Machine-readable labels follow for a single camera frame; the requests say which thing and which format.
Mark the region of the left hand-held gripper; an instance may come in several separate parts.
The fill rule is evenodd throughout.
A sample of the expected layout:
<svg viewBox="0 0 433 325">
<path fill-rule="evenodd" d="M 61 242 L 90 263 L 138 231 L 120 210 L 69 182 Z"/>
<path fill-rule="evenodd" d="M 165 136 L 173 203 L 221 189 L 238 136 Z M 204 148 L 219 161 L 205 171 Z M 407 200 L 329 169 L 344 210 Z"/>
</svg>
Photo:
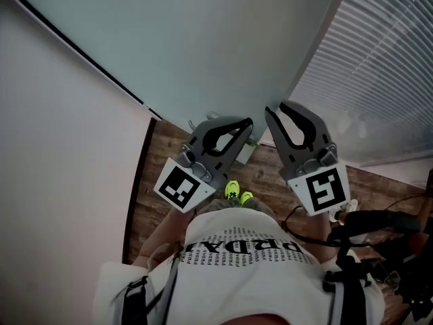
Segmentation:
<svg viewBox="0 0 433 325">
<path fill-rule="evenodd" d="M 253 130 L 253 120 L 222 116 L 201 122 L 181 145 L 175 157 L 166 160 L 154 191 L 181 213 L 187 213 L 213 195 L 217 178 L 227 172 Z M 219 138 L 235 133 L 224 148 Z"/>
</svg>

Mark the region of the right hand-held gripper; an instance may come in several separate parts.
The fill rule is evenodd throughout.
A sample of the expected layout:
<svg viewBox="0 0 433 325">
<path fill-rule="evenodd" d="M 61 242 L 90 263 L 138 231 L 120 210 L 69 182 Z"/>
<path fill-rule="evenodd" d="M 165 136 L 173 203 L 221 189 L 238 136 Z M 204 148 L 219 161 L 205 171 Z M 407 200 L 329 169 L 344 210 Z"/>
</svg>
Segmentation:
<svg viewBox="0 0 433 325">
<path fill-rule="evenodd" d="M 324 120 L 298 102 L 284 100 L 279 109 L 304 135 L 302 143 L 295 144 L 278 115 L 265 108 L 265 119 L 283 163 L 281 176 L 306 213 L 316 216 L 346 204 L 350 200 L 346 165 L 338 160 L 335 144 L 323 148 L 331 142 Z M 320 152 L 312 158 L 315 150 Z"/>
</svg>

